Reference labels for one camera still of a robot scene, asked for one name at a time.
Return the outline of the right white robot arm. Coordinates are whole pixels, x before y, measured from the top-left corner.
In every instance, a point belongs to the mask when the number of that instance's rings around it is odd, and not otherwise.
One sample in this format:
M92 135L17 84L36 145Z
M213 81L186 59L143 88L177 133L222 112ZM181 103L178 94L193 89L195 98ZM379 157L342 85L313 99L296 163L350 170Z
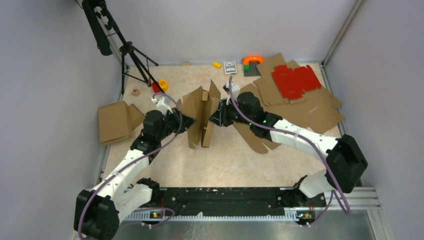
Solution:
M251 91L228 82L227 98L220 100L209 120L220 127L244 126L253 136L278 145L287 145L322 161L325 169L303 176L293 187L293 200L307 206L314 197L335 192L339 204L350 210L350 194L368 167L355 138L348 134L333 137L300 127L280 115L264 110Z

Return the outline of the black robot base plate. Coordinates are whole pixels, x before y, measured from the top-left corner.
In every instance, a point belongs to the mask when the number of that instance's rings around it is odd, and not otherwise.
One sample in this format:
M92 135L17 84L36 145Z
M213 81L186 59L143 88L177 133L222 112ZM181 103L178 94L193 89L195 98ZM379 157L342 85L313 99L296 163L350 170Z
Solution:
M291 187L161 188L154 190L145 208L169 208L174 219L201 216L206 219L264 219L292 217L300 222L313 220L317 208L326 207L324 194L307 198Z

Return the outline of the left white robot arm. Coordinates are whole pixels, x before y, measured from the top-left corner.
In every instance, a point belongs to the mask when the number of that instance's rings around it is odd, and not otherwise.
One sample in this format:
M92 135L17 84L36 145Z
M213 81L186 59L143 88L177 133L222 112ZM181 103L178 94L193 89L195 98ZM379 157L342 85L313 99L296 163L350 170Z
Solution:
M146 113L140 135L121 162L98 185L77 195L73 229L81 240L111 240L127 216L144 204L154 207L160 202L157 182L131 182L196 120L179 103L170 107L174 99L165 93L155 93L151 100L156 108Z

